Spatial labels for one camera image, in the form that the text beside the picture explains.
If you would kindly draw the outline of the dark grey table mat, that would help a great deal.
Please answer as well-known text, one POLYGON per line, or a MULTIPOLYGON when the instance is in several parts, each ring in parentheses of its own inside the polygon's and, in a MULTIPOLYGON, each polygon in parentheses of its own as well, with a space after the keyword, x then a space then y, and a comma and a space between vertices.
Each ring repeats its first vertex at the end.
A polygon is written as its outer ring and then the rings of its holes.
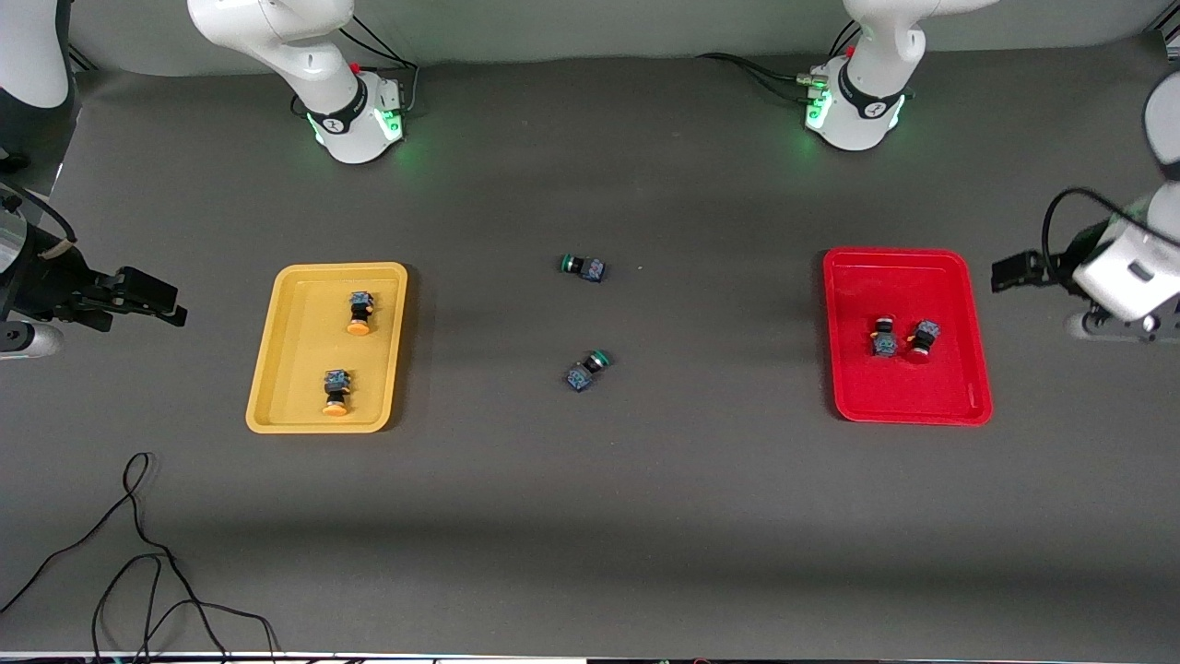
POLYGON ((289 650, 1180 660, 1179 346, 989 290, 1058 190, 1155 188, 1167 68, 1150 37, 935 53, 843 155, 722 63, 442 65, 361 167, 270 75, 88 75, 53 205, 190 316, 0 362, 0 604, 148 451, 148 534, 289 650), (966 259, 986 425, 834 410, 820 261, 856 244, 966 259), (275 280, 336 262, 409 275, 392 419, 254 433, 275 280))

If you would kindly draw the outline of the red plastic tray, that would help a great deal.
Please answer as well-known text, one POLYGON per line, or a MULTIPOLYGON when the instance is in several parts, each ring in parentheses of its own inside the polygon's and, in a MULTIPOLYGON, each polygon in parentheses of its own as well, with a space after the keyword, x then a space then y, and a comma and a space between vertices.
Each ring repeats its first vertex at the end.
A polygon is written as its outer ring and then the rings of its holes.
POLYGON ((992 392, 974 283, 961 254, 844 245, 821 261, 832 397, 848 421, 981 426, 992 392), (874 320, 892 316, 894 357, 873 357, 874 320), (927 364, 906 359, 919 320, 940 326, 927 364))

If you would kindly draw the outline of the yellow plastic tray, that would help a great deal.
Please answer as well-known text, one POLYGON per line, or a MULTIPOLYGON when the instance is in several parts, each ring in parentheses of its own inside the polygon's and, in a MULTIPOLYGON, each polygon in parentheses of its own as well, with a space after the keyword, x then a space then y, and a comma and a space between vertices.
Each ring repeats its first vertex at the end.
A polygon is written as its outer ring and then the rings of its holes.
POLYGON ((368 434, 384 429, 395 405, 396 362, 409 275, 400 262, 286 267, 266 314, 248 428, 258 434, 368 434), (371 291, 366 336, 347 331, 353 291, 371 291), (350 374, 349 412, 324 415, 324 373, 350 374))

